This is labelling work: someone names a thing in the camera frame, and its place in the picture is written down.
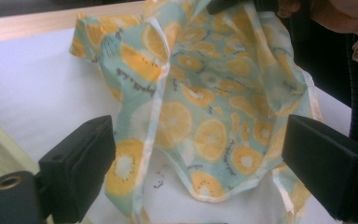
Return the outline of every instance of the fabric bag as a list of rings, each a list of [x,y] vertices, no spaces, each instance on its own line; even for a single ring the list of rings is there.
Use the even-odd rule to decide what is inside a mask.
[[[143,16],[79,14],[71,52],[98,64],[120,101],[106,195],[131,223],[149,223],[143,185],[163,151],[188,192],[220,202],[268,172],[294,223],[310,196],[282,162],[289,114],[322,119],[310,75],[273,12],[246,1],[209,15],[209,0],[149,0]]]

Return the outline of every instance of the wooden surface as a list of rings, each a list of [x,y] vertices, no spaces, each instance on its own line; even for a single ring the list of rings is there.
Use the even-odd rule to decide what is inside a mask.
[[[0,41],[73,28],[78,12],[92,17],[139,15],[143,13],[144,5],[145,2],[140,1],[3,17],[0,18]]]

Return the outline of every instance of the metal ring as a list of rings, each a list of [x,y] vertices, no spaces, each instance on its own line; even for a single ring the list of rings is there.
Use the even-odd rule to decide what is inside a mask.
[[[0,181],[0,190],[11,189],[19,185],[22,181],[22,177],[19,175],[10,176]]]

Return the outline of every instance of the hand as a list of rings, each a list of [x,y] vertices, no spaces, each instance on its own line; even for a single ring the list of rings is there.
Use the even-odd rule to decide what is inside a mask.
[[[310,17],[337,33],[358,35],[358,0],[278,0],[278,16],[290,17],[301,4],[309,4]]]

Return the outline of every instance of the white table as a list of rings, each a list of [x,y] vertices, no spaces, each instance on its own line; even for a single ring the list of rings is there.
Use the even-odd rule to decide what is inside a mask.
[[[72,33],[71,29],[0,42],[0,126],[35,161],[81,123],[107,114],[115,119],[117,114],[117,102],[95,65],[68,53]],[[351,110],[323,91],[318,94],[325,123],[348,134]],[[201,203],[191,198],[164,157],[158,153],[153,157],[145,200],[154,222],[194,222],[201,216],[210,222],[255,223],[253,218],[262,209],[268,210],[269,215],[263,215],[265,220],[282,213],[282,207],[269,206],[281,199],[269,178],[228,202]],[[164,185],[155,189],[160,180]],[[262,195],[268,199],[259,200]],[[126,223],[103,195],[91,207],[88,217],[93,223]],[[339,222],[312,198],[302,223]]]

